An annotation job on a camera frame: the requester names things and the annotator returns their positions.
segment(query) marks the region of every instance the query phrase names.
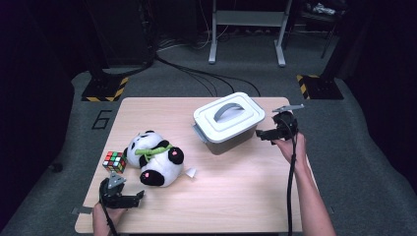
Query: metal stand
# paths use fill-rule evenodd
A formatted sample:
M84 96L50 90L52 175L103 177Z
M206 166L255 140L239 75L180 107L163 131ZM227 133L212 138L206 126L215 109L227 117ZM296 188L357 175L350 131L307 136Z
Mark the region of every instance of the metal stand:
M217 25L280 27L279 37L274 41L279 67L285 67L282 39L288 21L292 0L288 0L285 12L217 11L216 0L212 1L212 39L208 62L215 63L217 52Z

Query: wooden table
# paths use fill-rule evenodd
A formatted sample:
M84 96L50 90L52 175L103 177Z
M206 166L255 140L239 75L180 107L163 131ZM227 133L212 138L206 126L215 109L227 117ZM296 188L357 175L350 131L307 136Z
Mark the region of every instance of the wooden table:
M289 164L277 146L254 135L244 144L213 155L192 126L194 111L216 97L138 97L122 101L92 178L84 207L98 202L100 182L109 176L101 166L105 154L123 151L139 132L155 130L184 150L185 168L194 178L180 176L167 188L143 185L140 169L127 166L124 196L145 190L138 208L131 208L117 226L119 233L285 232ZM283 97L254 97L266 112L258 129L274 128L271 111L289 104ZM293 230L302 231L298 192L292 186ZM92 233L90 214L80 214L79 233Z

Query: green ribbon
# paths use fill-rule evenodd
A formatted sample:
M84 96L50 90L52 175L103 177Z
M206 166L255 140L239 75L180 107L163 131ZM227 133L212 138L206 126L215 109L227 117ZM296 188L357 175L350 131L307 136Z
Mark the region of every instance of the green ribbon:
M136 155L140 155L140 154L144 155L145 160L147 162L149 162L153 158L154 155L163 153L163 152L171 149L172 147L173 147L173 145L169 144L167 147L158 147L158 148L155 148L155 149L136 149L135 154Z

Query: human arm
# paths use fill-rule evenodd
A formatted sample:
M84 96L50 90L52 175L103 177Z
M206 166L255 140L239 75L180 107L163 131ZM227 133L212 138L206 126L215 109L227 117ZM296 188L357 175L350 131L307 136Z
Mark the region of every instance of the human arm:
M274 140L273 142L281 149L285 159L290 162L293 154L293 144L291 140ZM297 180L303 233L306 236L336 235L328 211L316 188L311 169L307 163L306 139L304 135L298 133L295 137L295 142L297 146L295 149L296 161L294 174Z
M118 224L124 212L127 211L126 208L107 208L106 210L114 226ZM107 218L101 204L95 204L92 209L92 231L94 236L111 235L110 227L107 224Z

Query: rubik's cube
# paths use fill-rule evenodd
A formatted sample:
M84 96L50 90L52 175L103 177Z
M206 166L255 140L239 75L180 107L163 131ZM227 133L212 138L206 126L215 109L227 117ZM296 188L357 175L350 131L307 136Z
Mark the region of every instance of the rubik's cube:
M108 171L115 171L121 174L125 171L126 156L123 155L123 152L109 151L104 158L103 166Z

